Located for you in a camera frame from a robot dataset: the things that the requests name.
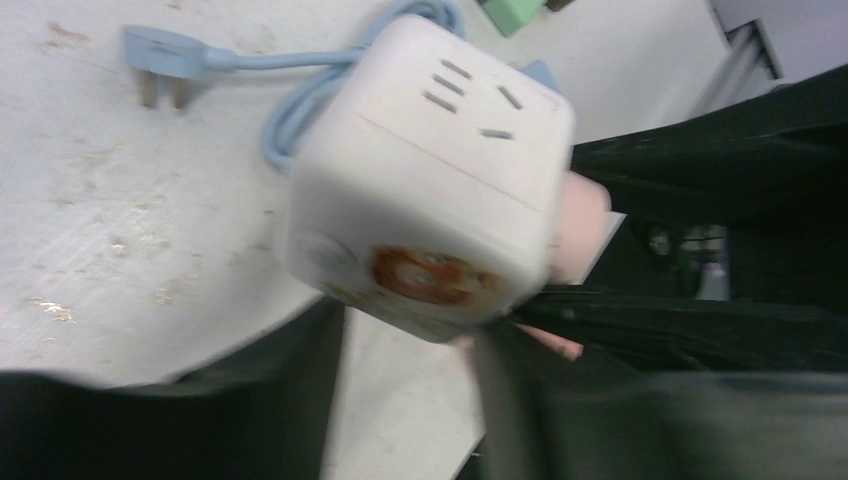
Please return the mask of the green plug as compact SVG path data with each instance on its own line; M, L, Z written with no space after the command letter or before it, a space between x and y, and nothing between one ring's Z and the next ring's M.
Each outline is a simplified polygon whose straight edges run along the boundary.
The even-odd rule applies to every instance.
M479 0L479 6L503 37L526 26L542 10L545 0Z

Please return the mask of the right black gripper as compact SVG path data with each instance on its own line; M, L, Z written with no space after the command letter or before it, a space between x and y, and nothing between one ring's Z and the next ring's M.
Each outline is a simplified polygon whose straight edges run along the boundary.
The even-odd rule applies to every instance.
M614 211L666 223L846 203L847 69L579 144L571 168L603 185ZM843 373L847 227L628 218L582 284L549 285L512 318L643 371Z

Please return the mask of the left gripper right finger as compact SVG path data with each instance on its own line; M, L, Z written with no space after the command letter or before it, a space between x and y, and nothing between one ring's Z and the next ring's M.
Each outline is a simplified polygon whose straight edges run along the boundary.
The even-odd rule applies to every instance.
M847 379L641 374L569 360L521 329L474 336L492 479L843 479Z

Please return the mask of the white cube adapter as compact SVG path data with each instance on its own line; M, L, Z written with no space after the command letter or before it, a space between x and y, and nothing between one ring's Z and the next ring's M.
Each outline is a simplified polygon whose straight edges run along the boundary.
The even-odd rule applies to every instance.
M402 16L299 144L283 266L377 319L447 342L546 282L574 123L557 91Z

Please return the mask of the blue power strip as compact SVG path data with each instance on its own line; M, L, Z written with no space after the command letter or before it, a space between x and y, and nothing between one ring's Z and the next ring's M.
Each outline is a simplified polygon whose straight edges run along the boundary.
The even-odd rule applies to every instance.
M521 69L521 72L548 89L562 94L560 86L548 65L542 60L534 60Z

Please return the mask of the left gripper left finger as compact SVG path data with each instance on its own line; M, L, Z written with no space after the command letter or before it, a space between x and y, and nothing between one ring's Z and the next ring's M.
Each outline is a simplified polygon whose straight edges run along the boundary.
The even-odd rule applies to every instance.
M178 378L99 387L1 375L5 479L317 479L345 306L320 299Z

